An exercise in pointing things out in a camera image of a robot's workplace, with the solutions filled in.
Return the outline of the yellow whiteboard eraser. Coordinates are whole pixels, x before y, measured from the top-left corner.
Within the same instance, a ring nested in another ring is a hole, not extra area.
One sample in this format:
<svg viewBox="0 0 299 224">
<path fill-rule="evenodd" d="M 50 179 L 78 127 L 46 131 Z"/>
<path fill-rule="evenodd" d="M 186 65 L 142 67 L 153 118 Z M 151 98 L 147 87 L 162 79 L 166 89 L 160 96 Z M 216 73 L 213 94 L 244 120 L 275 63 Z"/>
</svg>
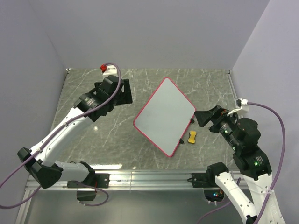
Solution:
<svg viewBox="0 0 299 224">
<path fill-rule="evenodd" d="M 191 130 L 191 131 L 189 132 L 188 143 L 190 143 L 190 144 L 195 144 L 195 142 L 196 142 L 196 135 L 197 135 L 197 132 Z"/>
</svg>

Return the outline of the red framed whiteboard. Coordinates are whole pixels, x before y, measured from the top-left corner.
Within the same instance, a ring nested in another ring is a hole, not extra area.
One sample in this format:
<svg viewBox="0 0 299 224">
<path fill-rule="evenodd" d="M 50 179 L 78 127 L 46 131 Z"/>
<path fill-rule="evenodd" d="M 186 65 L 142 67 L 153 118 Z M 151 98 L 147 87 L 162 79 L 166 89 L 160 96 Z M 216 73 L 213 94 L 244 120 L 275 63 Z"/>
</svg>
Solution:
<svg viewBox="0 0 299 224">
<path fill-rule="evenodd" d="M 166 156 L 172 157 L 195 111 L 195 105 L 166 77 L 139 111 L 133 126 Z"/>
</svg>

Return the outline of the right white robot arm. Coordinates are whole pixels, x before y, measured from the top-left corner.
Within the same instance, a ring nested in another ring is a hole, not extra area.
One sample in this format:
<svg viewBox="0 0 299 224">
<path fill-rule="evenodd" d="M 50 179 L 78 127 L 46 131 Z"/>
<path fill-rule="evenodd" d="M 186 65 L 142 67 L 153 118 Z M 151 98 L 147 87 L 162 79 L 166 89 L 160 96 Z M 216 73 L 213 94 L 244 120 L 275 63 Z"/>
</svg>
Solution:
<svg viewBox="0 0 299 224">
<path fill-rule="evenodd" d="M 261 137 L 258 123 L 239 117 L 241 112 L 248 111 L 249 103 L 239 100 L 237 104 L 232 111 L 217 105 L 208 111 L 195 111 L 194 116 L 200 127 L 212 122 L 209 131 L 220 133 L 233 149 L 233 160 L 252 198 L 244 194 L 222 162 L 207 167 L 206 181 L 224 191 L 244 224 L 284 224 L 274 192 L 278 176 L 272 175 L 269 159 L 258 146 Z"/>
</svg>

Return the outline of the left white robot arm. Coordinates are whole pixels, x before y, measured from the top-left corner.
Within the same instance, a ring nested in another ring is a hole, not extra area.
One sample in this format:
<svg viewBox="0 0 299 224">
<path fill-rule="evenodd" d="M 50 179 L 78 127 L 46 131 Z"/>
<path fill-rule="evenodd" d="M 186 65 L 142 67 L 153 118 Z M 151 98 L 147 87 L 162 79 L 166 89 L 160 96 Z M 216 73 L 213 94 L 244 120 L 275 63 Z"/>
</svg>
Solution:
<svg viewBox="0 0 299 224">
<path fill-rule="evenodd" d="M 78 181 L 88 188 L 95 183 L 94 169 L 86 162 L 60 162 L 57 160 L 59 154 L 99 117 L 106 116 L 115 106 L 132 102 L 129 80 L 109 75 L 82 94 L 66 117 L 42 141 L 30 149 L 21 148 L 17 155 L 22 162 L 28 161 L 25 169 L 44 189 L 58 181 Z"/>
</svg>

